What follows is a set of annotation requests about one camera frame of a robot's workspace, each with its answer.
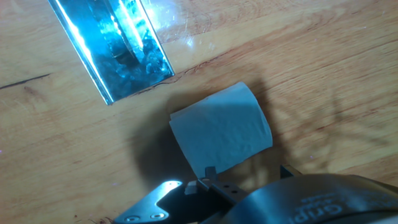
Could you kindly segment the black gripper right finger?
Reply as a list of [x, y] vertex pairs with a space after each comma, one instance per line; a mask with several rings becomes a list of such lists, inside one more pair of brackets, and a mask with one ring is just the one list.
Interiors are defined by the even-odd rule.
[[289, 177], [295, 177], [295, 176], [300, 176], [302, 175], [301, 172], [299, 172], [297, 169], [292, 167], [291, 165], [281, 165], [280, 166], [280, 178], [281, 179], [286, 179]]

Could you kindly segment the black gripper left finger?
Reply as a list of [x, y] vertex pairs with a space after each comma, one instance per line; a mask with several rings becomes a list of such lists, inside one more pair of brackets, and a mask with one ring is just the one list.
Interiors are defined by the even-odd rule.
[[114, 219], [118, 224], [201, 223], [222, 217], [248, 192], [218, 180], [215, 167], [206, 167], [203, 178], [184, 184], [170, 180]]

